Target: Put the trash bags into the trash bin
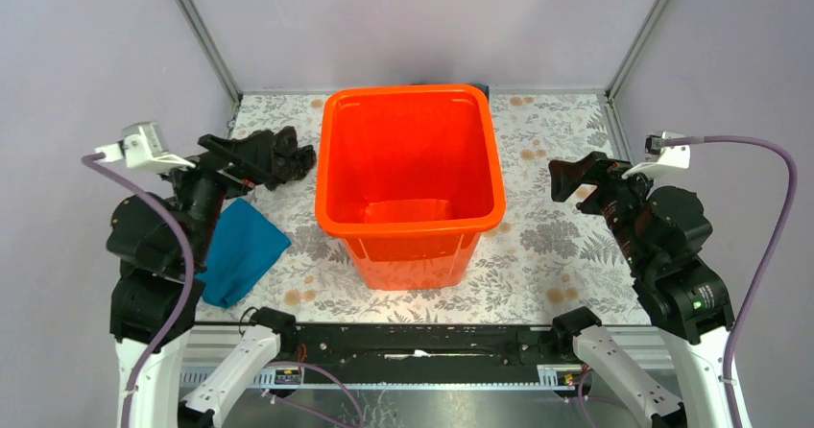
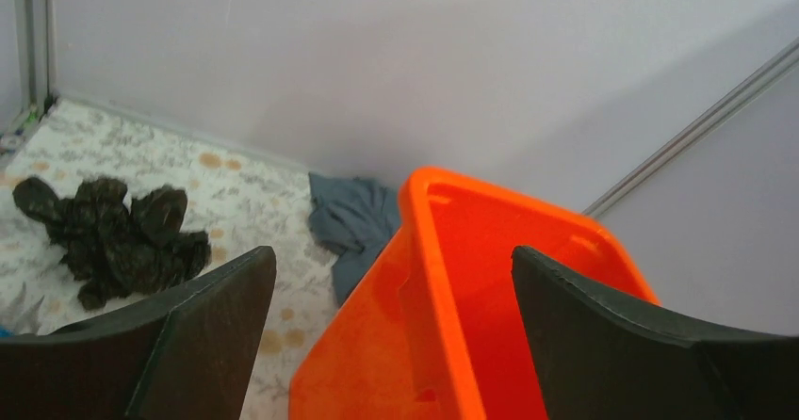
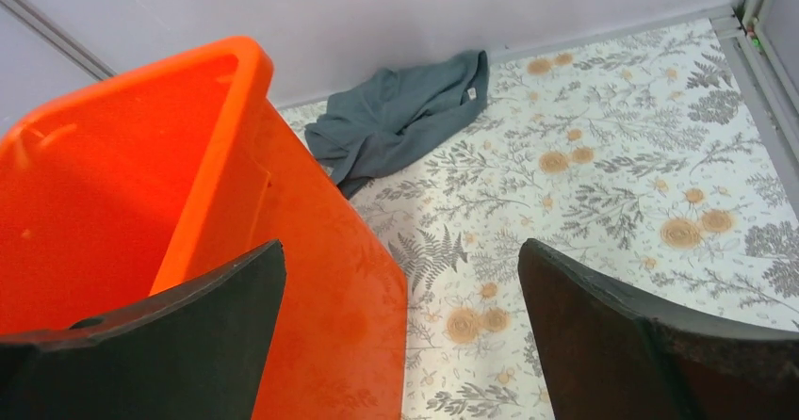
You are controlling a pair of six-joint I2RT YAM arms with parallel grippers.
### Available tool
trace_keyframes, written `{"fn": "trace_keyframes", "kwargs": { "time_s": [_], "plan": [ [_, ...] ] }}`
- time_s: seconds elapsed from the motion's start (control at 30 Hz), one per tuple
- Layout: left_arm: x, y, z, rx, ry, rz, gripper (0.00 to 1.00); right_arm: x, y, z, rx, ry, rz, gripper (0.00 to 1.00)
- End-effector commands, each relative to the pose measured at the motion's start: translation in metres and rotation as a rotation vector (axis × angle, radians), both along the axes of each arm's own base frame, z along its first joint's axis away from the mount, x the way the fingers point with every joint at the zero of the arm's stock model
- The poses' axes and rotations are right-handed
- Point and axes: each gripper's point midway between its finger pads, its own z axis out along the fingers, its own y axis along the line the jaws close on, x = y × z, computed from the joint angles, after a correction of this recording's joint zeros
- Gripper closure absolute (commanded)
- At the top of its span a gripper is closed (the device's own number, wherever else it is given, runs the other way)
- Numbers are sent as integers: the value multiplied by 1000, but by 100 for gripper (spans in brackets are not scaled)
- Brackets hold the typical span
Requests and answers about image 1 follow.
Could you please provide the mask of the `orange plastic trash bin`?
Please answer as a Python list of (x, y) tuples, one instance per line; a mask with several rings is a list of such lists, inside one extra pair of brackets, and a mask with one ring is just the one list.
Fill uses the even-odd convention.
[(480, 88), (354, 88), (327, 99), (315, 216), (369, 288), (459, 284), (481, 236), (505, 211), (490, 102)]

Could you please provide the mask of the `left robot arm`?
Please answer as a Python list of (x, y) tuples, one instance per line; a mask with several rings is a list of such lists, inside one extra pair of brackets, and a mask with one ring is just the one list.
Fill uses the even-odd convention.
[(220, 427), (260, 370), (273, 360), (289, 360), (299, 346), (294, 316), (258, 308), (226, 359), (195, 390), (180, 394), (182, 354), (204, 292), (205, 259), (223, 202), (258, 186), (274, 189), (303, 179), (317, 161), (314, 148), (301, 145), (291, 127), (243, 139), (207, 134), (199, 144), (201, 155), (172, 154), (155, 123), (139, 123), (84, 159), (103, 175), (121, 160), (173, 188), (163, 199), (133, 186), (110, 218), (106, 246), (120, 261), (110, 332), (123, 427)]

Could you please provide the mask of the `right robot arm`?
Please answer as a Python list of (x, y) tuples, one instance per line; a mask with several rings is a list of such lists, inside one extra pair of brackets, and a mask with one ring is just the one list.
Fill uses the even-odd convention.
[(688, 165), (688, 150), (636, 165), (601, 152), (549, 163), (555, 202), (592, 187), (577, 207), (604, 219), (631, 271), (637, 300), (669, 353), (680, 393), (658, 384), (585, 307), (554, 319), (550, 347), (560, 361), (579, 360), (603, 379), (643, 427), (747, 427), (736, 368), (725, 362), (734, 325), (730, 295), (700, 255), (711, 224), (696, 194), (655, 186), (658, 177)]

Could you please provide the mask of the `black plastic trash bag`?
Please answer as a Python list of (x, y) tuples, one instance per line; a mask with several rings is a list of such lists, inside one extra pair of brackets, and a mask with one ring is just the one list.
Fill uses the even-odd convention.
[(256, 164), (270, 176), (263, 179), (263, 185), (269, 191), (290, 181), (304, 179), (316, 165), (314, 147), (301, 146), (293, 126), (285, 126), (279, 131), (256, 131), (248, 139), (254, 148)]

